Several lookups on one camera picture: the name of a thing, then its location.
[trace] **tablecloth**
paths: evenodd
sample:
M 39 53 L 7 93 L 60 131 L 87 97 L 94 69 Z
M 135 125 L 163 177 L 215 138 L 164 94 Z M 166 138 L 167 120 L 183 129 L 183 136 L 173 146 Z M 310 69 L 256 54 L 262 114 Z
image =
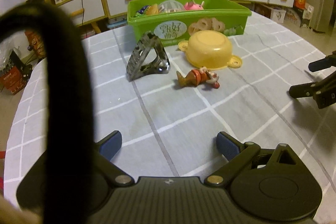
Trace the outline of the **tablecloth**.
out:
M 192 66 L 177 46 L 166 47 L 167 75 L 129 82 L 126 64 L 136 43 L 130 26 L 83 40 L 94 91 L 95 141 L 119 130 L 123 144 L 112 161 L 135 180 L 204 179 L 226 163 L 214 143 L 219 131 L 262 148 L 288 143 L 323 190 L 315 220 L 336 220 L 336 108 L 320 110 L 312 98 L 295 100 L 287 94 L 291 85 L 322 79 L 334 68 L 309 72 L 308 64 L 325 55 L 256 13 L 248 18 L 244 35 L 230 39 L 243 65 L 218 70 L 218 90 L 179 88 L 176 71 L 186 75 Z M 44 60 L 33 70 L 7 143 L 4 194 L 15 205 L 18 184 L 45 150 L 46 104 Z

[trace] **basket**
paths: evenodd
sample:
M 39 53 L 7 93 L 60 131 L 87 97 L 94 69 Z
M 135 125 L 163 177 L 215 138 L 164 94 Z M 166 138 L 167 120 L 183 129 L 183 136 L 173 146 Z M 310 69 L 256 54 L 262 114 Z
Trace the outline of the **basket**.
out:
M 230 0 L 194 0 L 204 10 L 160 13 L 135 17 L 138 10 L 146 5 L 160 4 L 167 0 L 132 0 L 128 4 L 127 22 L 133 26 L 135 38 L 152 31 L 160 37 L 164 46 L 177 45 L 200 30 L 215 30 L 226 36 L 243 34 L 247 17 L 251 11 Z M 182 5 L 191 0 L 176 0 Z

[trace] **tile floor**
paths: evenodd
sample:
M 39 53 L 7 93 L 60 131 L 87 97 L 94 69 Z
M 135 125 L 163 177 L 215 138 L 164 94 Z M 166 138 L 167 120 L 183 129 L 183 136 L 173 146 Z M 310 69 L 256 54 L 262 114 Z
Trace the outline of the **tile floor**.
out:
M 336 28 L 334 30 L 332 26 L 330 26 L 327 33 L 315 33 L 310 29 L 299 28 L 288 22 L 283 25 L 303 37 L 326 55 L 336 50 Z M 13 96 L 6 90 L 0 92 L 0 151 L 6 150 L 8 135 L 22 93 L 23 91 Z M 2 176 L 3 160 L 0 160 L 0 177 Z

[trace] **metal screw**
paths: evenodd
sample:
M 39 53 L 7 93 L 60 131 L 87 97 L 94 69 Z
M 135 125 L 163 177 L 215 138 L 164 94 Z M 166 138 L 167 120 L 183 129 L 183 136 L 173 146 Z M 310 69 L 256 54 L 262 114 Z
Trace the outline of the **metal screw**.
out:
M 132 181 L 132 178 L 128 175 L 119 175 L 115 178 L 115 182 L 119 184 L 127 184 Z
M 221 176 L 212 175 L 207 178 L 208 182 L 211 184 L 220 184 L 224 181 Z

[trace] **black clamp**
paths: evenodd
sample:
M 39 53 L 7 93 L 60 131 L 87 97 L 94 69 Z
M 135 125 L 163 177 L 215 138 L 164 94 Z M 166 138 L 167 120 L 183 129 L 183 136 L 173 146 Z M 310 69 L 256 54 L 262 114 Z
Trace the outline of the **black clamp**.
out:
M 308 65 L 311 72 L 336 67 L 336 51 L 323 59 L 312 62 Z M 313 97 L 318 108 L 325 108 L 336 103 L 336 72 L 333 72 L 319 82 L 293 85 L 289 89 L 292 98 Z

